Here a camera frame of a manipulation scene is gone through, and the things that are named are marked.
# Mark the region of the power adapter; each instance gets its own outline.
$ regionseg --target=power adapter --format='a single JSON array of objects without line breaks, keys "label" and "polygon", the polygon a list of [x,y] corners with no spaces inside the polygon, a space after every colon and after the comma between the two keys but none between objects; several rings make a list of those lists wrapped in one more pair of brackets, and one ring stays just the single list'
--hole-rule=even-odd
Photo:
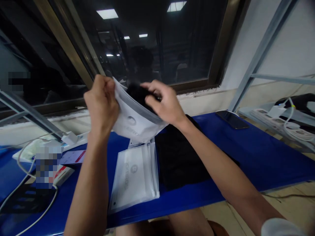
[{"label": "power adapter", "polygon": [[67,135],[63,135],[61,140],[64,141],[66,144],[74,145],[78,141],[78,136],[76,136],[72,131],[67,132]]},{"label": "power adapter", "polygon": [[280,117],[286,111],[286,108],[284,108],[284,106],[285,106],[285,103],[282,103],[278,106],[273,106],[271,110],[267,113],[267,115],[272,118]]}]

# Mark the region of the window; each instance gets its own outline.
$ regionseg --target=window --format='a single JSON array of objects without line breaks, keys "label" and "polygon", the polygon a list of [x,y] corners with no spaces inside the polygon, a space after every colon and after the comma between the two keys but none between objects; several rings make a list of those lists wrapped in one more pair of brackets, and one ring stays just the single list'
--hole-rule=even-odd
[{"label": "window", "polygon": [[[85,106],[108,71],[124,85],[216,87],[248,1],[0,0],[0,89],[50,114]],[[0,119],[12,114],[0,104]]]},{"label": "window", "polygon": [[81,37],[73,40],[84,41],[98,72],[185,92],[220,83],[239,2],[64,0],[55,9],[71,34],[76,25]]},{"label": "window", "polygon": [[[0,89],[42,113],[88,90],[32,0],[0,0],[0,61]],[[0,119],[12,114],[0,104]]]}]

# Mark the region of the power strip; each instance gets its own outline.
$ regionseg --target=power strip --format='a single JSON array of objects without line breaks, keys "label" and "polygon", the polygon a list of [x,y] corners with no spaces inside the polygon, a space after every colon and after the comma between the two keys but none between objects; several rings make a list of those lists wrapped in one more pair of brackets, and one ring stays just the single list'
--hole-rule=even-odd
[{"label": "power strip", "polygon": [[[285,120],[283,120],[281,118],[272,118],[267,113],[268,113],[268,111],[266,111],[264,109],[255,109],[255,110],[252,110],[250,112],[251,115],[253,115],[254,117],[259,119],[260,121],[262,121],[266,125],[271,126],[276,131],[278,131],[279,133],[281,133],[282,135],[287,137],[288,135],[285,132],[284,127],[283,127]],[[307,132],[307,131],[300,129],[300,128],[290,129],[288,126],[286,126],[286,127],[290,133],[292,133],[293,135],[295,135],[299,138],[302,138],[302,139],[310,139],[311,140],[315,136],[314,134]]]}]

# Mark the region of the fluorescent light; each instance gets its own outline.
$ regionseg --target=fluorescent light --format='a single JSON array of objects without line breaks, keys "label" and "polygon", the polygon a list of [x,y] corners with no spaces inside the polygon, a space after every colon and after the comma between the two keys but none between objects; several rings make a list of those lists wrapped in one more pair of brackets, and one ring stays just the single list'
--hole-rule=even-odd
[{"label": "fluorescent light", "polygon": [[100,10],[97,11],[97,13],[104,19],[113,19],[118,18],[118,15],[115,11],[115,9],[108,9],[108,10]]},{"label": "fluorescent light", "polygon": [[187,1],[171,3],[167,9],[167,12],[180,11],[185,6],[186,2]]}]

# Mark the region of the phone screen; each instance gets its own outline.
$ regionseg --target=phone screen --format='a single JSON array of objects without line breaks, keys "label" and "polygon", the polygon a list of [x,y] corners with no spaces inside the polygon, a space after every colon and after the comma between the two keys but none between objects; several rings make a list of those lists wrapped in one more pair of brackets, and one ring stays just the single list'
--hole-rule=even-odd
[{"label": "phone screen", "polygon": [[244,129],[249,128],[249,125],[242,121],[240,118],[238,118],[233,113],[230,113],[228,111],[217,111],[216,114],[225,120],[229,125],[234,129]]}]

